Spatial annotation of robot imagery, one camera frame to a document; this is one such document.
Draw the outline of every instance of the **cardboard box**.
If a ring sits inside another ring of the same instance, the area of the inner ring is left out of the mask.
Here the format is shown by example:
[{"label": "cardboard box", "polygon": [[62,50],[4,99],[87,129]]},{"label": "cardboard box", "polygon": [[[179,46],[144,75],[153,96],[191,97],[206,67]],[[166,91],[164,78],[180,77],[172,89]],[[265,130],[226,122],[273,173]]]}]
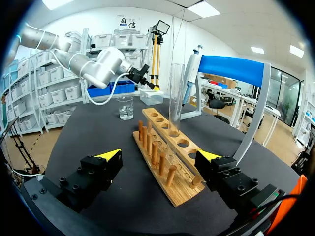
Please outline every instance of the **cardboard box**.
[{"label": "cardboard box", "polygon": [[232,89],[232,88],[234,89],[235,86],[236,86],[236,81],[235,80],[232,80],[232,79],[229,79],[229,78],[226,78],[226,77],[223,77],[223,76],[212,75],[212,74],[206,74],[205,73],[205,77],[209,78],[209,80],[213,80],[213,81],[216,81],[216,82],[220,82],[220,83],[226,84],[228,89]]}]

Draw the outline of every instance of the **cable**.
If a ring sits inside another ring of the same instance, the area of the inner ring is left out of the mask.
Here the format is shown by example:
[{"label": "cable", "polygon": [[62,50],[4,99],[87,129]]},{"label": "cable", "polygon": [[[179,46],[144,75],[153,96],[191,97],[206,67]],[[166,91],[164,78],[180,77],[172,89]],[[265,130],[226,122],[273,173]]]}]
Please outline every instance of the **cable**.
[{"label": "cable", "polygon": [[25,175],[25,174],[21,174],[21,173],[15,171],[13,168],[12,168],[11,170],[12,170],[14,173],[16,173],[16,174],[18,174],[18,175],[20,175],[20,176],[25,176],[25,177],[42,176],[42,174],[35,174],[35,175]]},{"label": "cable", "polygon": [[[61,62],[59,61],[59,59],[57,58],[57,56],[56,56],[56,54],[55,54],[54,52],[52,52],[52,51],[48,51],[48,52],[50,52],[50,53],[54,56],[56,62],[57,62],[64,70],[68,71],[69,73],[71,73],[71,74],[73,74],[73,75],[75,75],[75,76],[78,76],[78,75],[74,74],[71,70],[69,70],[68,68],[64,67],[64,66],[61,64]],[[129,73],[123,73],[123,74],[121,74],[121,75],[119,75],[119,76],[117,77],[117,79],[116,79],[116,81],[115,81],[115,83],[114,83],[113,91],[112,91],[112,93],[110,94],[109,98],[108,98],[106,101],[101,102],[101,103],[95,102],[95,101],[90,97],[89,92],[88,92],[88,89],[86,88],[85,83],[84,83],[84,81],[83,81],[83,78],[82,78],[81,76],[79,76],[79,79],[81,80],[81,83],[83,84],[84,91],[85,91],[86,95],[88,96],[89,101],[92,102],[93,104],[97,105],[97,106],[102,106],[102,105],[105,105],[106,103],[108,103],[108,102],[110,101],[110,99],[112,98],[118,80],[119,80],[121,77],[123,77],[123,76],[125,76],[125,75],[128,75],[128,74],[129,74]]]},{"label": "cable", "polygon": [[289,194],[289,195],[284,195],[282,197],[279,197],[279,198],[276,198],[260,207],[258,207],[256,210],[254,210],[253,212],[251,212],[249,214],[249,217],[253,217],[254,215],[256,215],[257,213],[261,212],[262,210],[266,209],[267,207],[273,205],[273,204],[276,204],[277,202],[279,201],[282,201],[284,199],[288,199],[288,198],[298,198],[300,195],[299,194]]}]

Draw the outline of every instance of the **office chair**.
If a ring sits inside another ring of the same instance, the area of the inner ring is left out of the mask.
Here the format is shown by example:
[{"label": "office chair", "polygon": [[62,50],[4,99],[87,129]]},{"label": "office chair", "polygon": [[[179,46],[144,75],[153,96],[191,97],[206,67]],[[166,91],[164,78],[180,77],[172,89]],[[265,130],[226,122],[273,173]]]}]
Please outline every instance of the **office chair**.
[{"label": "office chair", "polygon": [[222,109],[222,108],[225,107],[225,103],[224,103],[224,102],[222,102],[222,101],[220,101],[220,100],[217,100],[217,99],[213,99],[213,100],[211,100],[211,101],[209,102],[209,107],[210,107],[210,108],[217,109],[217,114],[214,115],[216,118],[218,118],[218,119],[220,119],[220,120],[222,120],[222,121],[224,121],[225,123],[227,123],[227,124],[230,125],[230,121],[229,121],[227,118],[218,115],[218,109]]}]

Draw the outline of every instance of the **water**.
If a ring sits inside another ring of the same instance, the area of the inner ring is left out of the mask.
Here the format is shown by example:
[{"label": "water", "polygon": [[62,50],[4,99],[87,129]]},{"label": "water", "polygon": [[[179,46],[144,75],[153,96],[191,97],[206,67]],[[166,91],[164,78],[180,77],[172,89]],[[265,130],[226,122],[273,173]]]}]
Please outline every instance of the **water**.
[{"label": "water", "polygon": [[124,106],[121,106],[119,108],[119,117],[122,120],[129,120],[133,118],[133,104],[127,104]]}]

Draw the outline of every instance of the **ceiling light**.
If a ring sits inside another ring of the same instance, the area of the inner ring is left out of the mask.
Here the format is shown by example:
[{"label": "ceiling light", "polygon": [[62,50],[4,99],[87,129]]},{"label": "ceiling light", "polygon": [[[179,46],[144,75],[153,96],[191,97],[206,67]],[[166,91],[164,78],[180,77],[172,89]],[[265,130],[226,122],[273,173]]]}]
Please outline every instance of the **ceiling light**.
[{"label": "ceiling light", "polygon": [[251,47],[251,49],[254,53],[265,54],[265,52],[262,48]]},{"label": "ceiling light", "polygon": [[189,11],[192,11],[193,13],[196,13],[197,15],[201,16],[202,18],[210,17],[210,16],[216,16],[220,15],[213,6],[208,4],[206,1],[202,1],[200,3],[197,3],[193,6],[190,6],[187,8]]},{"label": "ceiling light", "polygon": [[299,58],[302,58],[303,55],[304,55],[304,51],[297,48],[297,47],[294,47],[293,45],[290,45],[290,53],[298,56]]},{"label": "ceiling light", "polygon": [[43,0],[43,3],[48,7],[49,10],[54,10],[57,7],[65,5],[73,0]]}]

